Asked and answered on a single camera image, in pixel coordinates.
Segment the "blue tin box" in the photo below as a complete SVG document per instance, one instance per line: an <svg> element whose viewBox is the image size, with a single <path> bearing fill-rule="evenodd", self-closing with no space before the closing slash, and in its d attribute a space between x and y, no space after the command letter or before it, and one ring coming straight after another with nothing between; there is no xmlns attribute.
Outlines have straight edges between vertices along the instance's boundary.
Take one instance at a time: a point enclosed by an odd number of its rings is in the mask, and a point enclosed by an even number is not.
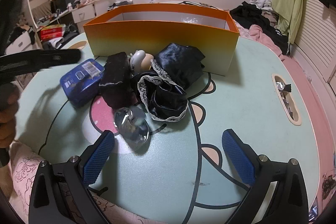
<svg viewBox="0 0 336 224"><path fill-rule="evenodd" d="M62 76L59 82L75 107L82 107L98 94L103 71L102 65L88 59Z"/></svg>

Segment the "clear glass object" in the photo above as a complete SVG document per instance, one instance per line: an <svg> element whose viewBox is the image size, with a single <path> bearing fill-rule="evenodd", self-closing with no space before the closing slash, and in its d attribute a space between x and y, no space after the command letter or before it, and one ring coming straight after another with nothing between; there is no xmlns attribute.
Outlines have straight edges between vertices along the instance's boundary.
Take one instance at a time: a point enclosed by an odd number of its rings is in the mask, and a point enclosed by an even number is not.
<svg viewBox="0 0 336 224"><path fill-rule="evenodd" d="M114 114L115 127L131 147L142 146L149 139L150 129L145 117L136 106L121 108Z"/></svg>

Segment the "white lace trim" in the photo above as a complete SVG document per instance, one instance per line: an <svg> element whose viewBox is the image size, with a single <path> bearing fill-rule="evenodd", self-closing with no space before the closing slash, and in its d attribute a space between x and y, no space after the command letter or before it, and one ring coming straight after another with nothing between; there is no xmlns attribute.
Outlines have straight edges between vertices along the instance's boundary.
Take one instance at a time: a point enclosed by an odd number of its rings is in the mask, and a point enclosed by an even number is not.
<svg viewBox="0 0 336 224"><path fill-rule="evenodd" d="M165 81L167 81L169 84L172 85L177 85L176 83L174 83L174 81L172 79L170 79L169 74L160 67L160 65L156 62L156 60L151 60L152 62L152 67L153 69L156 71L156 73Z"/></svg>
<svg viewBox="0 0 336 224"><path fill-rule="evenodd" d="M151 116L151 118L153 120L160 121L160 122L178 122L178 121L180 121L181 119L184 118L184 116L187 112L187 109L188 109L188 104L186 105L185 110L178 117L169 117L168 119L164 120L164 119L158 118L155 115L153 115L148 109L147 88L146 88L146 84L145 84L144 80L147 80L147 81L153 83L154 85L160 85L160 84L162 84L163 79L159 76L145 75L145 76L141 77L139 82L138 82L138 91L140 93L141 101L144 103L147 112L149 113L149 115Z"/></svg>

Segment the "foil wrapper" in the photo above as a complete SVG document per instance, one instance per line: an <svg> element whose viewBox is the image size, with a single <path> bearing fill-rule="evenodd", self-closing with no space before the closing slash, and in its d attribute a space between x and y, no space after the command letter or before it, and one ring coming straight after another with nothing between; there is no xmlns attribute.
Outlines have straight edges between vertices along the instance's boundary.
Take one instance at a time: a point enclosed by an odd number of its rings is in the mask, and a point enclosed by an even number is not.
<svg viewBox="0 0 336 224"><path fill-rule="evenodd" d="M288 114L290 115L290 117L291 117L292 119L294 119L294 118L293 118L293 112L291 111L291 108L290 108L290 106L289 106L289 102L288 102L287 99L286 99L286 94L287 94L287 92L286 92L286 91L283 91L283 89L285 88L286 84L285 84L285 83L282 83L282 82L276 82L276 84L277 84L279 93L280 93L280 95L281 95L281 98L282 98L282 100L283 100L283 103L285 104L285 107L286 107L286 109L287 109L287 111L288 111Z"/></svg>

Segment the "bottle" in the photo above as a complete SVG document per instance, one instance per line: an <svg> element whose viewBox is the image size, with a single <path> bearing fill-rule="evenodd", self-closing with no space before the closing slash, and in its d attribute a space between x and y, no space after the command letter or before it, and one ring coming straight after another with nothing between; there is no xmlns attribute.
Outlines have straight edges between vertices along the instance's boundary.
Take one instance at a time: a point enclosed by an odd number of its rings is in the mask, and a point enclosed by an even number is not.
<svg viewBox="0 0 336 224"><path fill-rule="evenodd" d="M71 4L71 3L68 3L67 8L68 8L68 11L72 11L72 10L73 10L73 9L72 9L72 4Z"/></svg>

